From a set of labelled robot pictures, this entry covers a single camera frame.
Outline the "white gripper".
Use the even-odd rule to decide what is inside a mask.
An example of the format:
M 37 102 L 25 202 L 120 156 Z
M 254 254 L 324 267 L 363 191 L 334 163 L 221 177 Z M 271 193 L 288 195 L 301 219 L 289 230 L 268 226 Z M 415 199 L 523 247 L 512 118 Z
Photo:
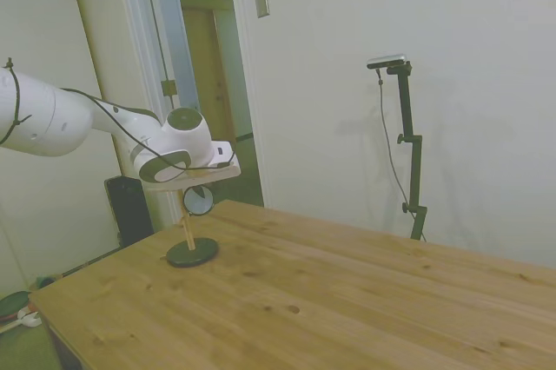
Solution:
M 230 142 L 212 141 L 203 150 L 192 146 L 161 157 L 145 150 L 145 185 L 169 192 L 219 182 L 241 174 L 239 159 Z

